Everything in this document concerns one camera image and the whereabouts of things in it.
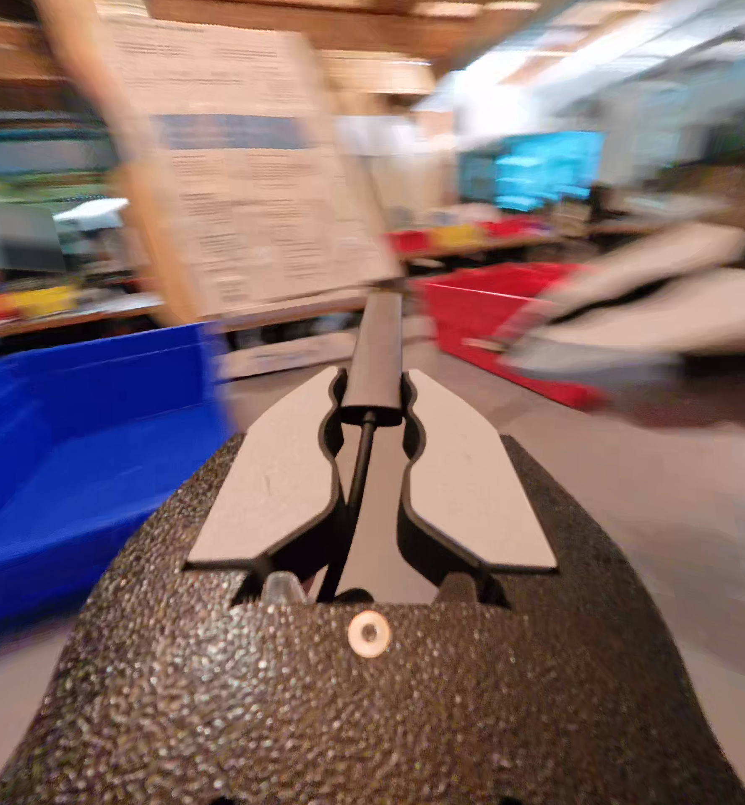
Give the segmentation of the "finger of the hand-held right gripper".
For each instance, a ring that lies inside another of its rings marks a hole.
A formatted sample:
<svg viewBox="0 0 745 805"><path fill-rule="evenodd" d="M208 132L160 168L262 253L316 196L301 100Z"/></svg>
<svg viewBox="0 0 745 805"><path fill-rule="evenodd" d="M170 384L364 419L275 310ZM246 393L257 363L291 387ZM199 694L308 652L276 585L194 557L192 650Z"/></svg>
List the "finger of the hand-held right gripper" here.
<svg viewBox="0 0 745 805"><path fill-rule="evenodd" d="M659 277L569 304L503 348L516 374L550 382L745 377L745 269Z"/></svg>
<svg viewBox="0 0 745 805"><path fill-rule="evenodd" d="M536 299L542 317L567 314L662 279L719 267L745 256L745 229L682 223L580 264Z"/></svg>

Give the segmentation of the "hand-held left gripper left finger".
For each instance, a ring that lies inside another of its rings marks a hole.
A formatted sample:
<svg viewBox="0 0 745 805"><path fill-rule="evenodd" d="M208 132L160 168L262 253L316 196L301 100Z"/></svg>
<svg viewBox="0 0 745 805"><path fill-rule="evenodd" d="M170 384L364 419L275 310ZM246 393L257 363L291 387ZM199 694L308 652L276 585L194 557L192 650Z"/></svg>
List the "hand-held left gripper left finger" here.
<svg viewBox="0 0 745 805"><path fill-rule="evenodd" d="M343 370L327 368L246 431L186 568L314 576L343 551Z"/></svg>

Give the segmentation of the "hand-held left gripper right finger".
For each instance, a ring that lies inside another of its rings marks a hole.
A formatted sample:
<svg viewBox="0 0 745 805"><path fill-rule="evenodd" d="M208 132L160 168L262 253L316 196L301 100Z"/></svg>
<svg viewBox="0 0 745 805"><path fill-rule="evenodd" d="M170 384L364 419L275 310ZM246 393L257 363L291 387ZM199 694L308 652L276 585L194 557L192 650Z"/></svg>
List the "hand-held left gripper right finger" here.
<svg viewBox="0 0 745 805"><path fill-rule="evenodd" d="M479 586L502 574L549 575L559 561L500 434L418 369L401 379L407 463L399 552L439 587L450 574Z"/></svg>

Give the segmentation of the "grey usb hub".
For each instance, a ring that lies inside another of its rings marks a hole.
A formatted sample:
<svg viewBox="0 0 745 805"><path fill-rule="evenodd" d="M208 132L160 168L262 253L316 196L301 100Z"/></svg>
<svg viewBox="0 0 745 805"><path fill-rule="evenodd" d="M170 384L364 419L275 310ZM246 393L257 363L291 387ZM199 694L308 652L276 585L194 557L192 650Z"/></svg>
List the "grey usb hub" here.
<svg viewBox="0 0 745 805"><path fill-rule="evenodd" d="M401 315L399 292L376 291L367 297L350 367L339 384L343 394L331 423L358 428L359 443L349 492L340 495L339 514L331 522L327 570L318 603L336 597L357 529L376 431L397 427L403 419Z"/></svg>

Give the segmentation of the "red plastic bin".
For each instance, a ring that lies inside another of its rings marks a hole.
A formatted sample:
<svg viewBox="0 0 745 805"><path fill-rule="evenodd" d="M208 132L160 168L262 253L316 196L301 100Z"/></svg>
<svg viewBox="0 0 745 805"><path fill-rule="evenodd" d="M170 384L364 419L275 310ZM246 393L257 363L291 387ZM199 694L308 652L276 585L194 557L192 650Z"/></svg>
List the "red plastic bin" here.
<svg viewBox="0 0 745 805"><path fill-rule="evenodd" d="M579 268L571 263L506 263L415 279L412 287L434 322L441 352L567 408L590 411L605 402L595 389L521 377L479 344L536 296Z"/></svg>

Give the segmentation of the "blue plastic bin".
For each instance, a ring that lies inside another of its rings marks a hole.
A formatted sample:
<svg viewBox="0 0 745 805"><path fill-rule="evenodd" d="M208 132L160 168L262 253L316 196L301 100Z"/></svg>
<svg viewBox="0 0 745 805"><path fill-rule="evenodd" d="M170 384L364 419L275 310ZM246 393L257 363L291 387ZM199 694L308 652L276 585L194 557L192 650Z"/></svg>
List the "blue plastic bin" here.
<svg viewBox="0 0 745 805"><path fill-rule="evenodd" d="M0 358L0 631L83 601L228 441L204 324Z"/></svg>

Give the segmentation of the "yellow storage crate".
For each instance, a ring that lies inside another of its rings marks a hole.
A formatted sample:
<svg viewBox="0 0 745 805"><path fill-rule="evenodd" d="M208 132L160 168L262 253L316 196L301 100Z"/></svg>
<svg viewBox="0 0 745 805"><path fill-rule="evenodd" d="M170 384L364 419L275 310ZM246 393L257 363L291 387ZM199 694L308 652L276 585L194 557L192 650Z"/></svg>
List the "yellow storage crate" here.
<svg viewBox="0 0 745 805"><path fill-rule="evenodd" d="M461 223L438 226L430 230L433 249L451 251L475 249L486 239L485 231L477 223Z"/></svg>

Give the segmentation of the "white instruction sheet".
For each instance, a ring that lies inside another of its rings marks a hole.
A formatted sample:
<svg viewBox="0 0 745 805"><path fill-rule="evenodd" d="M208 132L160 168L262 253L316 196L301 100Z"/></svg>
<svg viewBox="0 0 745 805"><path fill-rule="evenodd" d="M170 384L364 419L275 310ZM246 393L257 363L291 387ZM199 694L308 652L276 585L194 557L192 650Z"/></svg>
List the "white instruction sheet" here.
<svg viewBox="0 0 745 805"><path fill-rule="evenodd" d="M108 124L152 172L205 315L399 275L300 34L136 15L102 28Z"/></svg>

